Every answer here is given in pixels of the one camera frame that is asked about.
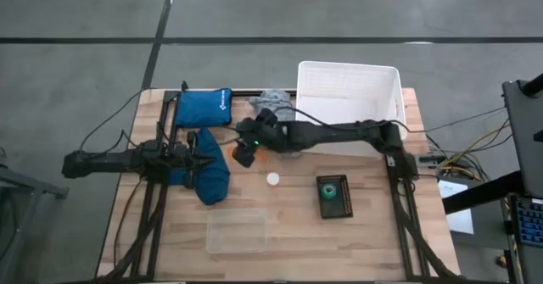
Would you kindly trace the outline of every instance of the gray cloth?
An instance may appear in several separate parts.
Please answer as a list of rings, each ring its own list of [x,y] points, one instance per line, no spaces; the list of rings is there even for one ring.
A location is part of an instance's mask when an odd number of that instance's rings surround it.
[[[259,97],[249,97],[249,103],[253,105],[256,113],[259,114],[262,109],[275,111],[279,107],[292,107],[290,95],[283,90],[267,89]],[[275,115],[279,121],[294,120],[294,111],[291,109],[280,109]]]

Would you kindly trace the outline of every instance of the blue fabric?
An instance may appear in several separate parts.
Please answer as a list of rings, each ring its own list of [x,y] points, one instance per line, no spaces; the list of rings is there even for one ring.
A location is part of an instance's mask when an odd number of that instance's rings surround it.
[[[206,205],[222,201],[228,195],[230,171],[222,156],[221,147],[207,128],[198,131],[196,148],[204,154],[213,156],[216,161],[194,174],[194,191]],[[185,170],[170,171],[170,185],[182,185],[185,180]]]
[[[231,105],[231,89],[181,92],[177,105],[176,125],[187,128],[228,125],[232,121]]]

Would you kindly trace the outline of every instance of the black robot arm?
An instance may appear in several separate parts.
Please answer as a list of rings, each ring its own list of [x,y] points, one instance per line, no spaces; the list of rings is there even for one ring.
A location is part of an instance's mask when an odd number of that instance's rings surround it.
[[[256,119],[245,118],[239,122],[236,131],[241,139],[232,155],[245,167],[252,165],[260,145],[278,153],[292,153],[320,143],[364,141],[398,164],[400,178],[418,178],[416,161],[405,151],[400,130],[391,121],[365,120],[333,125],[315,125],[305,121],[277,122],[277,116],[272,111],[263,109]]]
[[[180,142],[170,145],[148,140],[136,148],[120,153],[86,153],[74,151],[64,157],[62,174],[66,178],[79,178],[91,173],[138,173],[150,177],[163,175],[172,169],[199,170],[215,158],[198,153],[194,148],[196,136],[188,135],[189,147]]]

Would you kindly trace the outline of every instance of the wooden tabletop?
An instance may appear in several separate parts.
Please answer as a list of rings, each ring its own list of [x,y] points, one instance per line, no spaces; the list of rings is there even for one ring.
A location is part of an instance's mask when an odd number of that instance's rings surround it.
[[[139,143],[155,138],[164,90],[142,93],[132,129]],[[423,129],[415,91],[403,89],[407,125]],[[246,97],[232,101],[232,122],[255,116]],[[211,128],[218,142],[234,138],[233,131]],[[185,140],[183,135],[178,139]],[[302,153],[285,159],[262,150],[253,165],[245,169],[231,157],[234,144],[222,147],[231,171],[228,197],[212,207],[203,205],[193,190],[169,187],[165,219],[160,238],[155,280],[164,281],[372,281],[404,280],[394,211],[386,168],[382,157],[363,158]],[[410,153],[426,153],[422,133],[405,140]],[[276,172],[276,187],[266,176]],[[318,175],[345,174],[348,177],[354,217],[321,219],[316,193]],[[137,175],[120,178],[109,229],[98,267],[103,275],[113,268],[113,244],[120,216]],[[424,238],[446,266],[458,273],[455,249],[436,180],[421,177],[415,198]],[[130,247],[137,234],[143,206],[145,182],[137,190],[120,234],[117,259]],[[212,209],[264,209],[268,245],[264,253],[211,254],[206,251],[207,214]],[[147,266],[148,241],[141,271]],[[410,243],[417,268],[414,245]]]

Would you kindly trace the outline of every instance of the concrete floor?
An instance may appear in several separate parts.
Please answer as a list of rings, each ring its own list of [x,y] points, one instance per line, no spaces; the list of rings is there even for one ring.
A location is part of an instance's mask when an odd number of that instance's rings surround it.
[[[146,36],[164,0],[0,0],[0,37]],[[174,0],[166,36],[540,36],[543,0]],[[62,158],[141,85],[150,45],[0,44],[0,147],[14,170],[70,187],[49,198],[25,245],[18,283],[93,276],[118,175],[66,180]],[[152,86],[294,87],[302,60],[392,65],[417,90],[424,124],[503,105],[503,81],[541,71],[543,44],[162,46]],[[132,103],[87,144],[100,150],[129,131]],[[436,131],[464,148],[504,114]],[[478,154],[494,177],[518,168],[508,142]],[[505,279],[496,251],[456,245],[462,273]]]

